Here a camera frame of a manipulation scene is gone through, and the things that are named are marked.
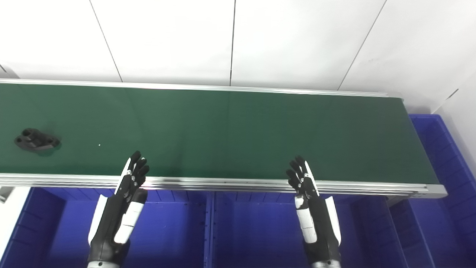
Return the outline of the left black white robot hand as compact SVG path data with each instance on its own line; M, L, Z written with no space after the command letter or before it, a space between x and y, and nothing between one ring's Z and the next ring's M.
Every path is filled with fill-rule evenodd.
M88 268L123 266L148 198L148 190L141 188L148 171L146 158L136 151L127 160L113 195L100 195L88 234Z

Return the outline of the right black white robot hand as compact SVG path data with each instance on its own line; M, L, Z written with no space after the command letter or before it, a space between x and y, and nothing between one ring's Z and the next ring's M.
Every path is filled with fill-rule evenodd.
M341 267L341 231L335 201L320 195L308 162L302 156L290 161L288 184L295 190L294 204L303 245L312 268Z

